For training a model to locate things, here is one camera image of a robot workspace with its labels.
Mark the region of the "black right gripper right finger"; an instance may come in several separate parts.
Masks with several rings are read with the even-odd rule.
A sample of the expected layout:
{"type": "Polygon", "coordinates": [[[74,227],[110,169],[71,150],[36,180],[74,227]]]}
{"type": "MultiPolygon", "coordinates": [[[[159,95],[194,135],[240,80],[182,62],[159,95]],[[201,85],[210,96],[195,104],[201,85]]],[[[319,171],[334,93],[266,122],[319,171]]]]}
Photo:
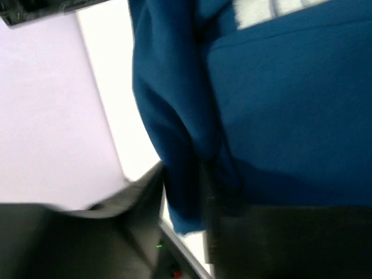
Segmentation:
{"type": "Polygon", "coordinates": [[[216,278],[370,278],[371,209],[251,205],[200,165],[216,278]]]}

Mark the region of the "dark blue t shirt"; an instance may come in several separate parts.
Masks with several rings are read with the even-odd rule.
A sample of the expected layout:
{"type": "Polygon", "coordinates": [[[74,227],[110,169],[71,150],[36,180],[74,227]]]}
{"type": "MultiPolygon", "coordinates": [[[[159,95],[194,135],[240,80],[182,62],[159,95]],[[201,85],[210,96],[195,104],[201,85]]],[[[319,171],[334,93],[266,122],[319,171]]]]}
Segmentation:
{"type": "Polygon", "coordinates": [[[133,87],[171,222],[199,162],[249,203],[371,205],[370,1],[130,1],[133,87]]]}

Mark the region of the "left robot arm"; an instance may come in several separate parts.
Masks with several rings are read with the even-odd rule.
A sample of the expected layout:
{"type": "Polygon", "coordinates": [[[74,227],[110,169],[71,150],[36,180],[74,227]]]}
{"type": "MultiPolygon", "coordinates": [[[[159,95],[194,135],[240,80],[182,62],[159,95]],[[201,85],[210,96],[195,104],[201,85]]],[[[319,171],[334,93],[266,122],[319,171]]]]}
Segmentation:
{"type": "Polygon", "coordinates": [[[106,0],[1,0],[1,19],[9,27],[59,13],[70,13],[106,0]]]}

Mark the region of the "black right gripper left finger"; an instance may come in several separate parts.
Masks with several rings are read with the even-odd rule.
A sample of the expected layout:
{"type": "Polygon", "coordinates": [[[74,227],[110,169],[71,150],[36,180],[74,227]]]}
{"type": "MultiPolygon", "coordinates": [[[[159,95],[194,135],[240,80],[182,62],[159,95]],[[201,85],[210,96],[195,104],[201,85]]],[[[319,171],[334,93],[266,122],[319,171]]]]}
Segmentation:
{"type": "Polygon", "coordinates": [[[151,278],[158,261],[163,171],[88,210],[1,205],[2,278],[151,278]]]}

